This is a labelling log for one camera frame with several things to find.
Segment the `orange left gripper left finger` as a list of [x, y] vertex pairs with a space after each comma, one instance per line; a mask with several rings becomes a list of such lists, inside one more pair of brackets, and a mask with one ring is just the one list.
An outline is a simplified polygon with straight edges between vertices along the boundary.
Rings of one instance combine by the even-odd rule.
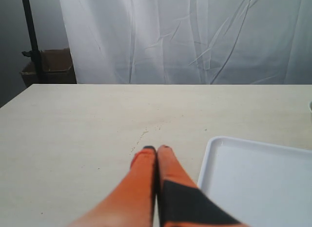
[[130, 170], [97, 206], [70, 227], [151, 227], [155, 207], [156, 150], [145, 146], [135, 154]]

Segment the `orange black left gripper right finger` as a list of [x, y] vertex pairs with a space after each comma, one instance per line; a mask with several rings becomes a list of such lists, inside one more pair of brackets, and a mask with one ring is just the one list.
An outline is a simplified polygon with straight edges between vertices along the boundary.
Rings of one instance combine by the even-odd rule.
[[179, 163], [171, 147], [157, 151], [158, 213], [162, 227], [245, 227], [213, 203]]

